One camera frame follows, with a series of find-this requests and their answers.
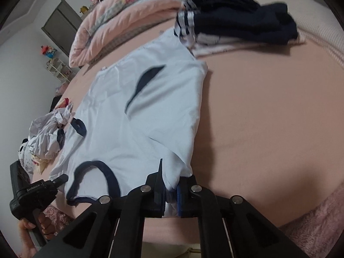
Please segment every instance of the ceiling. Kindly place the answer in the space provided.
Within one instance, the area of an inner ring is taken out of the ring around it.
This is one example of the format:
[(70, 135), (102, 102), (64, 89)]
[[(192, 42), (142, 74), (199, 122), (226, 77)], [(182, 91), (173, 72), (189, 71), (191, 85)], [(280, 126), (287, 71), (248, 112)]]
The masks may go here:
[(46, 0), (20, 0), (0, 30), (0, 46), (32, 23)]

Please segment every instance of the metal bolt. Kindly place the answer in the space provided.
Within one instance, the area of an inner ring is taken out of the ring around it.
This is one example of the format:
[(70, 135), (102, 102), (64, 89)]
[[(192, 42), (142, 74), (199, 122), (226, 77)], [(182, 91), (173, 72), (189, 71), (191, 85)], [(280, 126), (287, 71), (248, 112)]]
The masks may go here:
[(241, 198), (240, 196), (234, 196), (234, 197), (232, 198), (232, 201), (233, 201), (233, 203), (235, 203), (235, 204), (242, 204), (243, 201), (244, 201), (244, 199)]
[(199, 185), (192, 185), (192, 186), (191, 186), (191, 190), (192, 190), (193, 192), (201, 192), (201, 191), (202, 191), (202, 187), (199, 186)]
[(151, 187), (149, 186), (149, 185), (142, 185), (141, 186), (141, 191), (142, 192), (149, 192), (149, 191), (151, 191)]
[(101, 204), (107, 204), (110, 201), (110, 197), (109, 196), (101, 196), (99, 199), (99, 202)]

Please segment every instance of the hand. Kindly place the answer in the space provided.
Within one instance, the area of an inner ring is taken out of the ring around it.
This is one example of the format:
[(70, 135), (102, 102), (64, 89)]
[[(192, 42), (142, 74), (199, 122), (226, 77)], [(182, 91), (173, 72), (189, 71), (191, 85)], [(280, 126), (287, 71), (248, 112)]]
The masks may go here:
[[(42, 233), (47, 240), (51, 240), (54, 237), (55, 226), (51, 224), (51, 220), (45, 216), (44, 213), (40, 213), (38, 216), (38, 221), (42, 226)], [(28, 230), (32, 230), (36, 226), (29, 222), (26, 218), (21, 219), (18, 222), (19, 236), (23, 243), (22, 258), (32, 258), (37, 250), (33, 241), (29, 235)]]

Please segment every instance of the floor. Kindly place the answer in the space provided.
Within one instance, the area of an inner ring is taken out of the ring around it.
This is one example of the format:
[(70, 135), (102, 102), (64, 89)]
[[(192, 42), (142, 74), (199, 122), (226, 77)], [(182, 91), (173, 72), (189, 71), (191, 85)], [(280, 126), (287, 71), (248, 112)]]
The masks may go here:
[(185, 253), (188, 248), (200, 249), (200, 245), (167, 245), (143, 243), (141, 258), (201, 258), (200, 253), (190, 253), (190, 256), (188, 256), (189, 253)]

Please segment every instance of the pink bed sheet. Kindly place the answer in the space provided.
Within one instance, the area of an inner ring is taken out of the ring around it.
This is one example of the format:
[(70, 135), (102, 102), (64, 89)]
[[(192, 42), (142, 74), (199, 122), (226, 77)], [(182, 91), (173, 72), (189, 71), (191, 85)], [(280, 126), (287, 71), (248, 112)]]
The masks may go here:
[[(173, 23), (140, 34), (92, 67), (85, 65), (63, 97), (77, 107), (102, 67)], [(343, 69), (312, 41), (203, 60), (209, 72), (192, 159), (198, 183), (220, 196), (242, 195), (276, 226), (318, 206), (344, 180)], [(35, 173), (34, 181), (47, 179), (56, 161), (42, 176)], [(68, 206), (61, 194), (54, 205), (71, 217), (88, 206)], [(196, 243), (197, 220), (146, 219), (143, 239)]]

